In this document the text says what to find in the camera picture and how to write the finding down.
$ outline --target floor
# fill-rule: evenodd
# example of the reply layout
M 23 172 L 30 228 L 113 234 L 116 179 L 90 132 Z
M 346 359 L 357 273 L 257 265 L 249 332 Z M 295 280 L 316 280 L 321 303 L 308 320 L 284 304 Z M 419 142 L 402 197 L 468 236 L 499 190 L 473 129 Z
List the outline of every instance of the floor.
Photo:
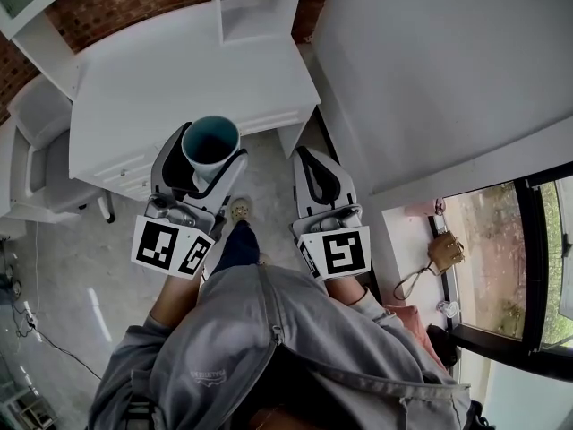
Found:
M 301 143 L 327 152 L 313 121 Z M 261 250 L 277 265 L 306 271 L 288 230 L 296 219 L 293 174 L 276 132 L 247 136 L 242 144 L 249 167 L 236 194 L 253 201 L 252 227 Z M 29 223 L 26 237 L 7 244 L 18 258 L 15 277 L 22 295 L 17 306 L 22 309 L 28 301 L 38 329 L 99 375 L 127 327 L 144 320 L 164 279 L 129 259 L 135 216 L 143 213 L 145 204 L 114 196 L 114 206 L 113 225 L 100 217 L 97 205 L 90 205 L 77 219 L 56 225 Z M 229 231 L 227 225 L 224 239 Z M 223 241 L 208 257 L 208 271 L 222 246 Z M 0 332 L 0 351 L 14 380 L 25 385 L 25 376 L 30 378 L 58 415 L 58 429 L 84 428 L 98 380 L 34 333 L 17 338 L 9 305 L 0 306 Z

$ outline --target pink cushion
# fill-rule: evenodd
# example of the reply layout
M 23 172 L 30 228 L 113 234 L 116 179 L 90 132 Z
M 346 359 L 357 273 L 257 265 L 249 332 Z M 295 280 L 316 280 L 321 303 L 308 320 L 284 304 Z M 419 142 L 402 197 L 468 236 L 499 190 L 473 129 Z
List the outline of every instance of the pink cushion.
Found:
M 422 344 L 424 350 L 430 354 L 430 357 L 436 360 L 436 363 L 440 365 L 444 371 L 448 371 L 442 364 L 436 351 L 433 349 L 428 333 L 426 333 L 426 330 L 423 327 L 422 319 L 418 313 L 418 308 L 415 305 L 384 305 L 384 307 L 396 314 L 404 326 L 408 328 L 414 334 L 418 342 Z

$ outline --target white wall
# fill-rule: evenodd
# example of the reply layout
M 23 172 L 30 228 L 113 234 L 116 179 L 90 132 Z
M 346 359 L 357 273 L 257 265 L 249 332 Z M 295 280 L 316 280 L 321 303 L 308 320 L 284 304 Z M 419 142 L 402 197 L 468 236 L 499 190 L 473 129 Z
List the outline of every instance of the white wall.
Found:
M 498 430 L 557 430 L 573 409 L 573 383 L 492 362 L 483 414 Z
M 370 200 L 386 210 L 498 185 L 570 162 L 571 142 L 573 116 L 477 158 L 374 194 Z
M 573 0 L 328 0 L 312 43 L 371 192 L 572 114 L 572 14 Z
M 471 399 L 484 404 L 492 361 L 487 357 L 475 354 L 471 350 L 461 348 L 460 351 L 459 383 L 470 384 L 469 396 Z

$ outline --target windowsill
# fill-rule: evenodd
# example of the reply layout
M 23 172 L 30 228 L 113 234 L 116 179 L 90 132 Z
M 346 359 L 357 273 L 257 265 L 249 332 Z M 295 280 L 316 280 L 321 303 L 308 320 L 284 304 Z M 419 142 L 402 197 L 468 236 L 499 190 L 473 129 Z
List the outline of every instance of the windowsill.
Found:
M 403 207 L 384 211 L 382 215 L 388 229 L 399 276 L 404 279 L 428 264 L 428 244 L 433 240 L 429 221 L 427 217 L 407 217 Z M 406 282 L 404 287 L 409 288 L 413 279 Z M 432 324 L 446 329 L 446 316 L 436 309 L 438 303 L 443 300 L 441 277 L 425 272 L 420 276 L 405 303 L 418 307 L 426 328 Z

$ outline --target shoe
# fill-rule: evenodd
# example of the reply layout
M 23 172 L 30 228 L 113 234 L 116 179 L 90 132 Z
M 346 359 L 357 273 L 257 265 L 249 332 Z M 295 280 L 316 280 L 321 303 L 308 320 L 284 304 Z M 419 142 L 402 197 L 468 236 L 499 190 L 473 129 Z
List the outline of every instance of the shoe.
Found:
M 245 221 L 249 221 L 251 205 L 250 203 L 240 197 L 235 199 L 231 203 L 231 220 L 233 221 L 233 226 L 236 225 L 239 221 L 244 219 Z
M 270 259 L 270 256 L 268 256 L 267 254 L 259 254 L 259 266 L 264 266 L 264 265 L 271 265 L 272 264 L 272 260 Z

